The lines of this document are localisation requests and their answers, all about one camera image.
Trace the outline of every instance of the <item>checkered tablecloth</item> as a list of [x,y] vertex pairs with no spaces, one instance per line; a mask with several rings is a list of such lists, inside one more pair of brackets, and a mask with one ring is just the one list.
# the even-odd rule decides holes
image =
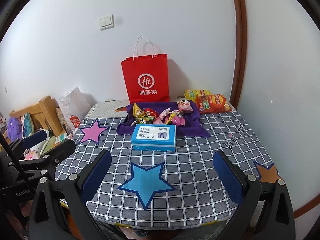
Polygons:
[[[258,176],[253,161],[269,167],[272,161],[258,138],[238,112],[203,114],[202,126],[210,137],[177,137],[176,152],[137,151],[131,135],[117,135],[124,118],[100,118],[109,126],[100,135],[100,145],[86,141],[77,130],[73,139],[76,151],[57,166],[56,179],[79,173],[102,149],[112,155],[108,170],[96,195],[87,203],[93,216],[108,223],[121,223],[141,229],[190,228],[214,220],[224,220],[237,208],[213,168],[212,155],[222,149],[232,163],[246,175]],[[80,128],[90,127],[95,119],[85,119]],[[131,163],[149,168],[164,162],[162,177],[177,190],[157,193],[144,210],[135,193],[117,189],[131,177]]]

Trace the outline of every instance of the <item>wooden headboard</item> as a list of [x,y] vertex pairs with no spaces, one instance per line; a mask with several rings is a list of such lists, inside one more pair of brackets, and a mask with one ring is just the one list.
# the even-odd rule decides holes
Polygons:
[[56,113],[56,106],[50,96],[42,98],[37,104],[18,111],[12,111],[9,113],[9,116],[20,118],[28,112],[31,115],[35,129],[43,128],[51,130],[55,136],[62,133],[63,128]]

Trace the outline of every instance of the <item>light switch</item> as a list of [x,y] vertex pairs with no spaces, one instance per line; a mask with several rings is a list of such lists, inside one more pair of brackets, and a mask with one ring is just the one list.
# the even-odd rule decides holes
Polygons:
[[110,29],[114,27],[113,15],[107,15],[99,19],[100,30]]

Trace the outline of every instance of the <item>purple cloth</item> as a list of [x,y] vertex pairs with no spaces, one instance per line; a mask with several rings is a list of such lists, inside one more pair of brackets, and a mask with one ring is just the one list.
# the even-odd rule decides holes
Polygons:
[[[186,120],[185,125],[177,126],[177,135],[181,136],[198,136],[198,137],[209,137],[210,134],[200,125],[200,113],[196,104],[193,101],[189,101],[194,112],[189,114],[184,114]],[[159,114],[167,108],[172,110],[178,110],[178,105],[175,102],[140,102],[137,105],[142,108],[151,108],[158,112]],[[134,126],[130,126],[135,120],[133,116],[133,104],[127,106],[128,116],[125,122],[121,123],[117,127],[117,134],[133,134]]]

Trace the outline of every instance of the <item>silver bolt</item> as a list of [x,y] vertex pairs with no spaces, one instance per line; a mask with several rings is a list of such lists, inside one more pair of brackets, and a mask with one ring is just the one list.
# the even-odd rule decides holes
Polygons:
[[47,178],[46,177],[43,177],[40,179],[40,183],[45,183],[47,181]]
[[283,186],[285,183],[284,183],[284,180],[283,179],[278,179],[278,183]]
[[70,180],[74,180],[74,179],[76,179],[77,177],[78,177],[78,174],[72,173],[72,174],[70,174],[69,179],[70,179]]
[[250,180],[250,181],[255,181],[256,180],[256,177],[255,176],[253,176],[253,175],[248,175],[248,180]]

